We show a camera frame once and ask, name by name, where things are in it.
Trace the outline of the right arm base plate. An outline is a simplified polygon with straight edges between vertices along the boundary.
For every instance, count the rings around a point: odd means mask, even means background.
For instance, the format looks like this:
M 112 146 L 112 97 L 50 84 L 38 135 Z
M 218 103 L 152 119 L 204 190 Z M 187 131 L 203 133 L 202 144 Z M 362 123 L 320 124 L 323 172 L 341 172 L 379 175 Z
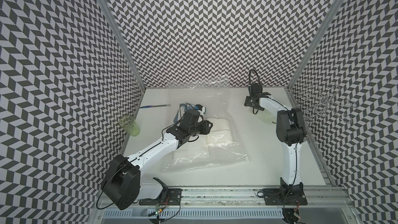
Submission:
M 285 192 L 280 191 L 276 188 L 262 189 L 263 198 L 266 205 L 276 206 L 298 206 L 308 205 L 307 198 L 304 194 L 304 190 L 293 188 L 293 190 L 286 190 Z

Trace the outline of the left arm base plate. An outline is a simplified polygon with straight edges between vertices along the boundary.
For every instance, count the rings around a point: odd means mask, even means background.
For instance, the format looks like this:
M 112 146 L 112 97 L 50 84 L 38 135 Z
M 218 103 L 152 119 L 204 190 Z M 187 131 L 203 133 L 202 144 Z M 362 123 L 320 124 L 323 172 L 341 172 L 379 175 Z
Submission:
M 181 188 L 169 188 L 164 189 L 161 194 L 155 199 L 143 199 L 139 200 L 139 205 L 167 205 L 177 206 L 181 202 L 182 189 Z

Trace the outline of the blue and cream towel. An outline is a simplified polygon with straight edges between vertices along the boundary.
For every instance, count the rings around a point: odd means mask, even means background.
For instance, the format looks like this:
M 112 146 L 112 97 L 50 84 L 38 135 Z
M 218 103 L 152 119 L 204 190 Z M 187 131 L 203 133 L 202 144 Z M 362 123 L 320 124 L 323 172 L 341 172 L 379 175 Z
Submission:
M 176 123 L 178 120 L 180 120 L 183 117 L 184 113 L 188 110 L 188 106 L 189 106 L 189 103 L 179 104 L 176 116 L 173 120 L 174 123 Z

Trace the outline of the white towel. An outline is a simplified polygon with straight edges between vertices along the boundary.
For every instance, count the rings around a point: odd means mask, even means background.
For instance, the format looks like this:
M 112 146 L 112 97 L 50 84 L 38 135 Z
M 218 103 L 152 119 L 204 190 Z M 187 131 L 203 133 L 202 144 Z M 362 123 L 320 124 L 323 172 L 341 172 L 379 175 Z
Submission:
M 193 163 L 209 158 L 209 150 L 203 140 L 188 142 L 179 147 L 173 154 L 174 165 Z
M 208 118 L 212 123 L 210 133 L 206 138 L 206 145 L 209 148 L 223 148 L 227 149 L 233 144 L 233 137 L 230 128 L 230 123 L 223 118 Z

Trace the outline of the clear plastic vacuum bag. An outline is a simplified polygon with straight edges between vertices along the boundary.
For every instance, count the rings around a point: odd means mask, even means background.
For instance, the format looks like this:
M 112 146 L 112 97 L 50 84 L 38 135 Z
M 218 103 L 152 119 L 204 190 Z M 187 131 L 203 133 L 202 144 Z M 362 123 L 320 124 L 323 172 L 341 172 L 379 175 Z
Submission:
M 247 162 L 249 154 L 230 113 L 230 79 L 217 76 L 166 83 L 171 104 L 167 129 L 179 147 L 166 156 L 162 172 L 232 166 Z

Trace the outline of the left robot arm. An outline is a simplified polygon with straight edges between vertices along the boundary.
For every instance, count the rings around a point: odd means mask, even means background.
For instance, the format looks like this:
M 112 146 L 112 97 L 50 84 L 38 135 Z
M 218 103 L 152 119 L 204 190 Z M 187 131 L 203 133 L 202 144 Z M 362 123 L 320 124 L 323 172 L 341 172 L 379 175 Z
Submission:
M 189 108 L 179 120 L 162 130 L 161 138 L 145 149 L 127 157 L 117 155 L 105 173 L 101 193 L 106 194 L 120 210 L 140 201 L 166 203 L 168 186 L 157 177 L 149 181 L 142 177 L 163 157 L 192 142 L 193 137 L 210 133 L 213 124 L 204 119 L 205 112 L 202 105 Z

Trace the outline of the pale green cloth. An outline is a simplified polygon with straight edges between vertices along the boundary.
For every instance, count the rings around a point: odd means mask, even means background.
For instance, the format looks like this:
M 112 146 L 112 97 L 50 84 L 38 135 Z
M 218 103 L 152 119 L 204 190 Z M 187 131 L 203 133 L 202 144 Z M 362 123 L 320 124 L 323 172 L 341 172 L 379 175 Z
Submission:
M 276 117 L 272 113 L 266 111 L 260 113 L 259 118 L 266 124 L 276 123 Z

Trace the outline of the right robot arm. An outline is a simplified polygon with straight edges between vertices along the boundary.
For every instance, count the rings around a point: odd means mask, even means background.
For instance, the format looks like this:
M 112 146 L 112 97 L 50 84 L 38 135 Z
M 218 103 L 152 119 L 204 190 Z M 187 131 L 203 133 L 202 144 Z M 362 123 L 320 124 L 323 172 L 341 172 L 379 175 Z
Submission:
M 263 92 L 259 83 L 250 83 L 248 91 L 245 106 L 254 111 L 267 110 L 276 117 L 276 136 L 282 143 L 284 157 L 280 195 L 301 195 L 303 183 L 300 175 L 300 152 L 307 136 L 303 111 L 300 108 L 287 107 L 268 92 Z

